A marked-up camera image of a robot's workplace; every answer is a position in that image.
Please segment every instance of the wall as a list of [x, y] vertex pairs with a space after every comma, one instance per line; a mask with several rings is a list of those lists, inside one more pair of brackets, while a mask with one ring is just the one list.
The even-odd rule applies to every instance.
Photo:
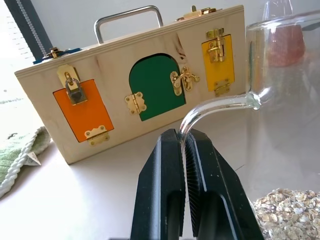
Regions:
[[[83, 48], [97, 43], [94, 23], [97, 19], [127, 10], [155, 5], [163, 23], [168, 24], [190, 12], [191, 5], [201, 8], [228, 8], [244, 5], [245, 24], [261, 21], [265, 0], [31, 0], [53, 46], [62, 50]], [[320, 9], [319, 0], [292, 0], [294, 13]], [[104, 40], [157, 26], [153, 12], [120, 19], [102, 25]]]

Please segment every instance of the glass flask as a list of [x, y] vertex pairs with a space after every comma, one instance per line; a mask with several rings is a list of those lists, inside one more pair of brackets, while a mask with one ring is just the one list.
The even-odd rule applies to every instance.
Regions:
[[246, 93], [191, 110], [178, 131], [182, 153], [199, 119], [246, 109], [242, 185], [264, 238], [320, 239], [320, 11], [249, 25], [246, 44]]

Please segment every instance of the rope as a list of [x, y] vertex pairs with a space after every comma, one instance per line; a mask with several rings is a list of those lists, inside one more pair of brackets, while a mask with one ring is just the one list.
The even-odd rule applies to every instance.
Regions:
[[[33, 136], [30, 138], [29, 142], [25, 144], [25, 146], [22, 148], [20, 154], [18, 157], [13, 161], [12, 165], [8, 169], [8, 172], [4, 178], [4, 181], [0, 184], [0, 198], [7, 193], [13, 184], [15, 183], [15, 179], [18, 176], [18, 173], [20, 172], [21, 167], [25, 164], [25, 161], [27, 159], [28, 153], [30, 153], [30, 150], [38, 136], [38, 133], [46, 131], [46, 128], [44, 126], [39, 127]], [[38, 151], [41, 153], [43, 152], [48, 145], [42, 145], [39, 147]]]

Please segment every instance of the white table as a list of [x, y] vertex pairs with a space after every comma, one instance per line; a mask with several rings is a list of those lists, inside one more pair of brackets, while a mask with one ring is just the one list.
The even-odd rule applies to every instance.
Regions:
[[[52, 142], [40, 167], [23, 167], [12, 190], [0, 199], [3, 240], [107, 240], [130, 237], [139, 173], [158, 136], [180, 122], [67, 165]], [[200, 120], [214, 146], [237, 170], [245, 164], [245, 110]], [[192, 237], [190, 215], [183, 238]]]

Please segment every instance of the wooden box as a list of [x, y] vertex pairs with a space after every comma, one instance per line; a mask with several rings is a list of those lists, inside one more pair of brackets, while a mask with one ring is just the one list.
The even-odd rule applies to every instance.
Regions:
[[[97, 21], [98, 40], [104, 20], [152, 10], [161, 25], [156, 7], [141, 9]], [[15, 73], [68, 164], [182, 119], [205, 100], [245, 92], [243, 6], [192, 11], [75, 53], [52, 51]]]

